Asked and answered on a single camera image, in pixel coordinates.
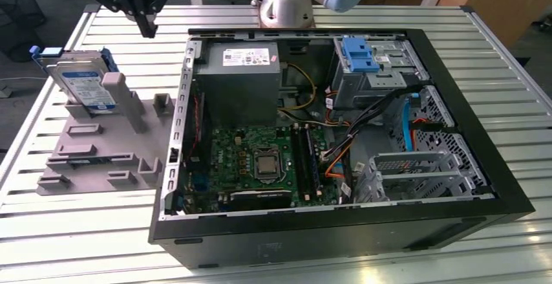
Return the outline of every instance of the motherboard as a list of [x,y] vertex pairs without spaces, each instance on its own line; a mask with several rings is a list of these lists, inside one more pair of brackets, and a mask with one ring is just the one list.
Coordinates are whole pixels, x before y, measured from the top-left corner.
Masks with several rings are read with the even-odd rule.
[[326,149],[321,126],[215,129],[210,176],[193,175],[197,212],[338,204],[319,161]]

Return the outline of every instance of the label sticker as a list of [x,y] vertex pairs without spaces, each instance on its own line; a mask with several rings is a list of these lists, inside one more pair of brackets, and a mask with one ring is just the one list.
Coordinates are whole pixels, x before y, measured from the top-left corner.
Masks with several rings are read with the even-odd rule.
[[67,86],[85,106],[94,113],[110,113],[115,108],[115,100],[102,86],[102,77],[98,72],[65,72]]
[[351,197],[351,187],[346,184],[346,182],[342,183],[342,192]]
[[270,65],[269,48],[226,49],[225,50],[223,66],[254,66],[254,65]]
[[365,170],[365,167],[366,167],[365,163],[357,162],[354,171],[355,172],[362,172]]
[[377,61],[378,62],[391,62],[389,56],[377,56]]

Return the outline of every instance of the aluminum table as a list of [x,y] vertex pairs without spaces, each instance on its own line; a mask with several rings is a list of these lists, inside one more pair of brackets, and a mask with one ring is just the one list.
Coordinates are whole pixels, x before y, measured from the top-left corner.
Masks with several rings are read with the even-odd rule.
[[[257,27],[250,6],[169,6],[155,39],[123,14],[86,10],[69,49],[106,45],[142,98],[177,97],[187,29]],[[541,283],[552,276],[552,104],[481,18],[459,7],[377,6],[318,27],[423,28],[537,207],[442,250],[189,270],[149,244],[154,190],[42,197],[37,180],[69,112],[50,79],[0,167],[0,282]]]

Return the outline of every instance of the cpu socket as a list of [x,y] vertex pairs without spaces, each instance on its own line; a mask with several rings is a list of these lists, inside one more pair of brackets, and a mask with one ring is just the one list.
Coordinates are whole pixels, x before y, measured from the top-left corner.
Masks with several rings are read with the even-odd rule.
[[281,179],[281,151],[278,149],[257,149],[254,151],[255,178],[263,184],[273,184]]

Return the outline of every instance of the blue plastic clip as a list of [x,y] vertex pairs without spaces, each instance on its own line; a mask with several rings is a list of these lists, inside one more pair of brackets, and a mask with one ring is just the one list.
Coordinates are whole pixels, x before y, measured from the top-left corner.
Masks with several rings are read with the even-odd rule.
[[351,72],[379,72],[381,65],[374,60],[373,47],[365,38],[346,37],[342,41],[343,55],[350,62]]

